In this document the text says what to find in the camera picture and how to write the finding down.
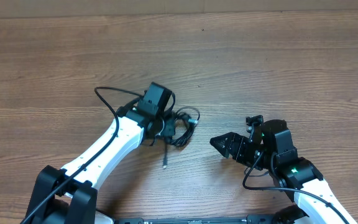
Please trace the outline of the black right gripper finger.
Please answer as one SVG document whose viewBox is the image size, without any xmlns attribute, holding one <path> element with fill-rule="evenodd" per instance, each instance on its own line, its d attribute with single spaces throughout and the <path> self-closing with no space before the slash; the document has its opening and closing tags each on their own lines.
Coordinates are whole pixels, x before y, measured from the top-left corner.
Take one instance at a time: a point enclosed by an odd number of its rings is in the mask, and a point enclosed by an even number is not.
<svg viewBox="0 0 358 224">
<path fill-rule="evenodd" d="M 236 158 L 238 152 L 238 141 L 229 138 L 211 138 L 210 145 L 212 145 L 223 157 L 228 158 L 232 156 Z"/>
<path fill-rule="evenodd" d="M 240 141 L 241 140 L 241 135 L 234 133 L 234 132 L 229 132 L 220 136 L 216 136 L 213 138 L 213 141 L 218 142 L 218 141 Z"/>
</svg>

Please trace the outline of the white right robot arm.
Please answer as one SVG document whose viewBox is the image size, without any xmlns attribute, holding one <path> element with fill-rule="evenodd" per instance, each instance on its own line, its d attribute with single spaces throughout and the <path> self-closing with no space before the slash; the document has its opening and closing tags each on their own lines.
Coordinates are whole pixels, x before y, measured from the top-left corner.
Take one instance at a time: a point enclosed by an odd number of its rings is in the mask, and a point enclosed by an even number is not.
<svg viewBox="0 0 358 224">
<path fill-rule="evenodd" d="M 267 170 L 273 186 L 258 190 L 285 192 L 293 203 L 273 215 L 248 215 L 247 223 L 355 223 L 323 174 L 298 155 L 285 120 L 258 115 L 246 124 L 249 136 L 230 132 L 211 138 L 210 145 L 250 170 Z"/>
</svg>

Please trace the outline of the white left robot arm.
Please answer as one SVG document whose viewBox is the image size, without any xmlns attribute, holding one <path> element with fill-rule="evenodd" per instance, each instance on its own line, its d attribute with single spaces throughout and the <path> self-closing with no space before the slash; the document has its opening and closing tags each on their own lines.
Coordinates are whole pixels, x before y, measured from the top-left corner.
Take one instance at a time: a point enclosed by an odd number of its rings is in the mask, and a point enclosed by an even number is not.
<svg viewBox="0 0 358 224">
<path fill-rule="evenodd" d="M 128 153 L 147 138 L 171 138 L 175 112 L 147 114 L 140 108 L 116 113 L 110 127 L 84 153 L 37 176 L 23 223 L 112 223 L 97 211 L 98 191 Z"/>
</svg>

